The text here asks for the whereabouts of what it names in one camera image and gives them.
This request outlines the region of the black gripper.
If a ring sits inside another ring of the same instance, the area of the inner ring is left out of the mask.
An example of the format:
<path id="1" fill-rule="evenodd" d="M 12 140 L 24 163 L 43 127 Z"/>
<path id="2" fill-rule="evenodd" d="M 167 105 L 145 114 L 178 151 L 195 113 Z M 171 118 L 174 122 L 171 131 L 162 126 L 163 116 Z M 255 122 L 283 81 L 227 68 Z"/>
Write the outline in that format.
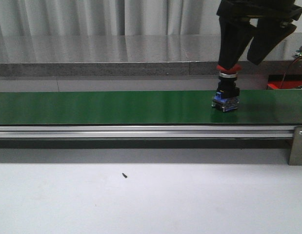
<path id="1" fill-rule="evenodd" d="M 292 22 L 301 17 L 302 7 L 293 0 L 222 0 L 217 15 L 221 28 L 219 65 L 230 70 L 253 37 L 247 59 L 260 64 L 296 30 Z M 258 19 L 256 34 L 251 19 Z"/>

